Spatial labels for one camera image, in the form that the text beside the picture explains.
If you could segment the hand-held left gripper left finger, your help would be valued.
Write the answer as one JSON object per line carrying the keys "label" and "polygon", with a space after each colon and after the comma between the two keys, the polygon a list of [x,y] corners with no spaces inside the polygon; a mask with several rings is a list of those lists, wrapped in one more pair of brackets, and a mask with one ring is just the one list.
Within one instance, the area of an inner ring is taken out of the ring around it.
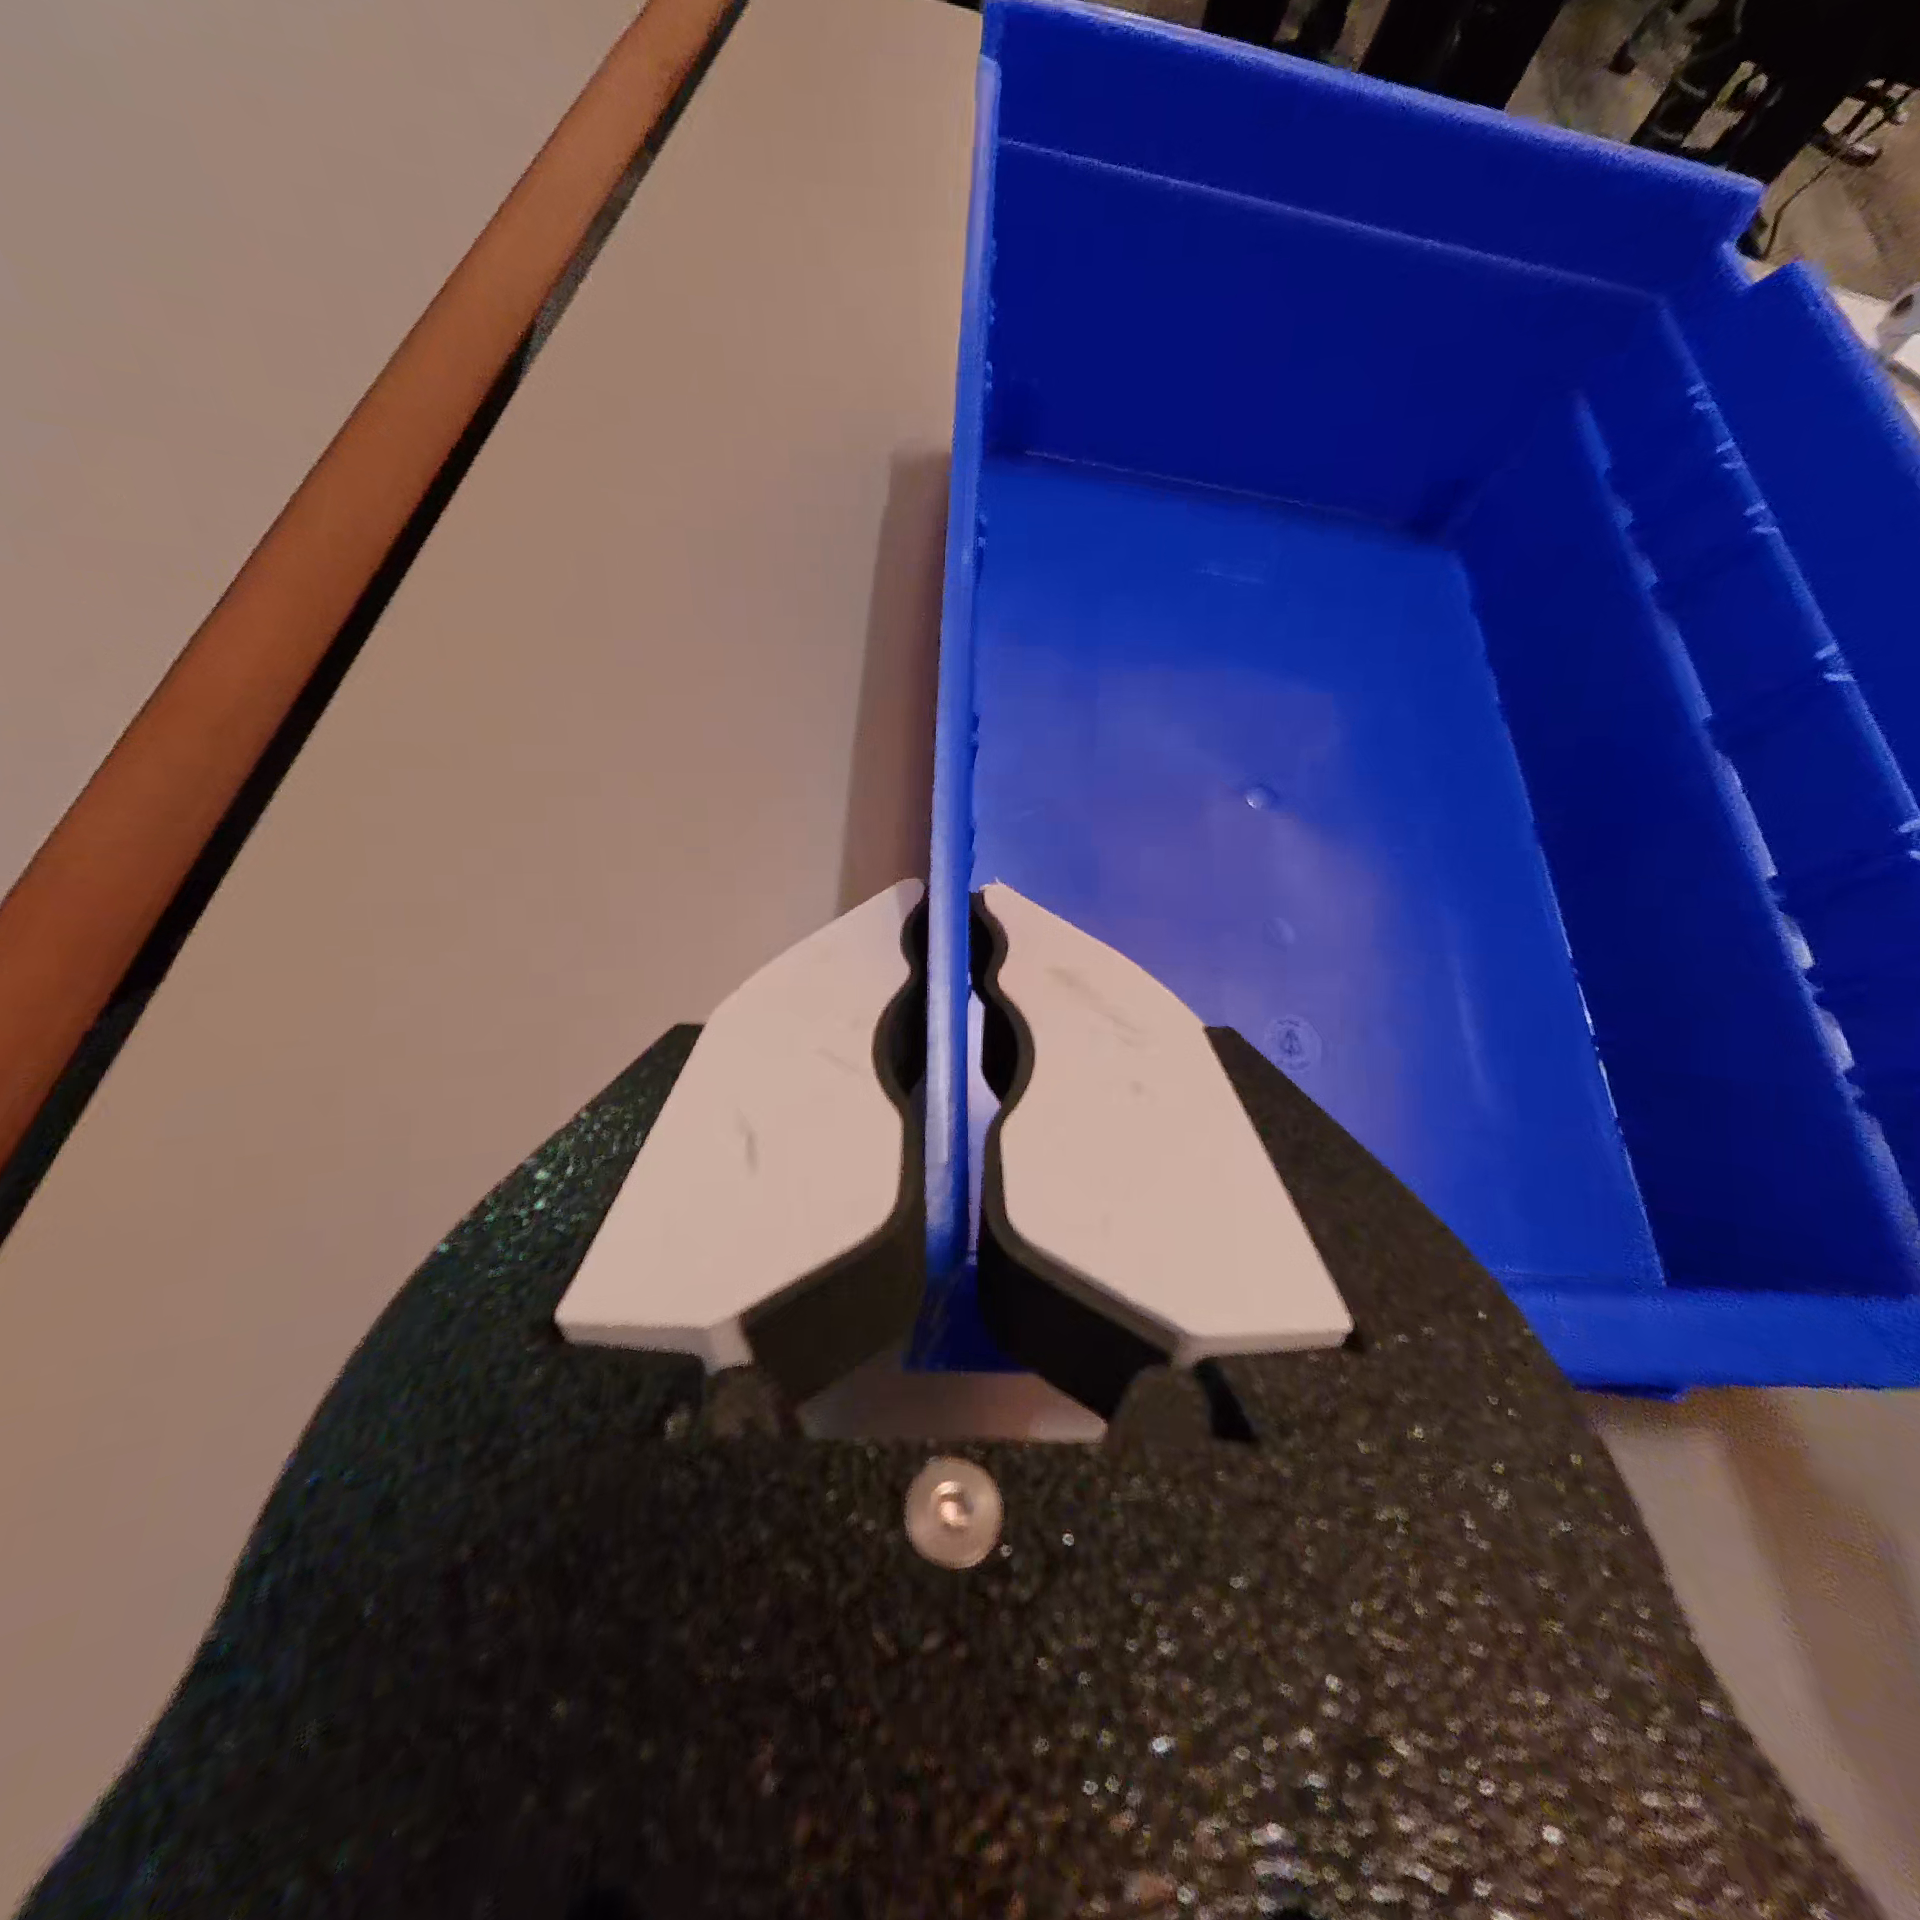
{"label": "hand-held left gripper left finger", "polygon": [[700,1028],[557,1309],[577,1345],[758,1369],[805,1404],[926,1286],[926,887],[781,951]]}

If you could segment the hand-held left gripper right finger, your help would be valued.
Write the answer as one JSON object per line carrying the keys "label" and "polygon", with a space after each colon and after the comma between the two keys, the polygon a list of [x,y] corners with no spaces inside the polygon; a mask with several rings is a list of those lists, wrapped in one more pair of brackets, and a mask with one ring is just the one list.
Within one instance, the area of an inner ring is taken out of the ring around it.
{"label": "hand-held left gripper right finger", "polygon": [[1206,1024],[1021,893],[973,895],[977,1297],[1003,1352],[1114,1420],[1153,1369],[1332,1352],[1346,1305]]}

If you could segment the blue plastic bin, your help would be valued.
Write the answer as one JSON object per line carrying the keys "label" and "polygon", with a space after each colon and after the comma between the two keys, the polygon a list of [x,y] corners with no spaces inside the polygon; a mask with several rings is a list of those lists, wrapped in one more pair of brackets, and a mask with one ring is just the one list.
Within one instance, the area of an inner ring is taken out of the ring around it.
{"label": "blue plastic bin", "polygon": [[987,3],[930,828],[1237,1029],[1601,1390],[1917,1388],[1917,429],[1761,186]]}

